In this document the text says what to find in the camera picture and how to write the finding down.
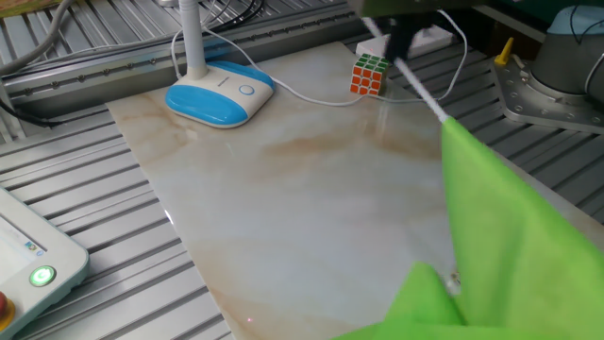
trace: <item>brown stain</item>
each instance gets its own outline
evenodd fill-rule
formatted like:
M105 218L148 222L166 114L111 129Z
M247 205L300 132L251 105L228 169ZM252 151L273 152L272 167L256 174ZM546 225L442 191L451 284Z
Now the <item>brown stain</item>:
M347 127L312 137L299 137L287 142L264 147L262 155L269 157L310 156L324 152L337 151L351 146L357 141L367 141L378 149L392 152L413 160L439 160L441 149L438 134L422 136L412 129L378 129L375 122L358 122Z

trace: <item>white stick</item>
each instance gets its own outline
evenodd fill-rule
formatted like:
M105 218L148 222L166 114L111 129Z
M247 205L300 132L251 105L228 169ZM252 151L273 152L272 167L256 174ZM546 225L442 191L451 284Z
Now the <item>white stick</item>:
M379 30L376 23L371 18L362 18L362 21L365 23L369 31L374 35L374 37L381 37L381 31ZM417 76L409 69L407 64L401 59L396 59L394 61L394 66L405 76L405 78L409 81L412 87L419 93L419 95L426 101L426 104L434 111L438 120L443 123L446 118L448 118L448 114L445 113L443 108L436 102L436 100L430 95L428 90L422 85Z

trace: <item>rubik's cube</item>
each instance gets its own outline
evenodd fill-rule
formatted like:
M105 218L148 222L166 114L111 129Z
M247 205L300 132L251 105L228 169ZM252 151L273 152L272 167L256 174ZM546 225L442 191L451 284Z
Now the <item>rubik's cube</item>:
M384 58L363 54L352 68L350 92L355 94L379 94L386 88L388 61Z

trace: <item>green light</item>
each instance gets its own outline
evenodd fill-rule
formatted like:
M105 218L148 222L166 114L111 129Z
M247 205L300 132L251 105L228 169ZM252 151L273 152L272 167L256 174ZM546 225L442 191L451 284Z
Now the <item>green light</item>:
M52 282L56 275L57 272L55 271L55 268L49 265L43 265L31 273L29 282L36 287L42 287Z

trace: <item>green towel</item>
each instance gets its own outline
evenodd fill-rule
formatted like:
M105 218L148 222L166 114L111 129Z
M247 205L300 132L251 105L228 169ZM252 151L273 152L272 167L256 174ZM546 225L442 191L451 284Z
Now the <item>green towel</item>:
M599 250L453 118L442 144L461 295L417 263L383 322L334 340L604 339Z

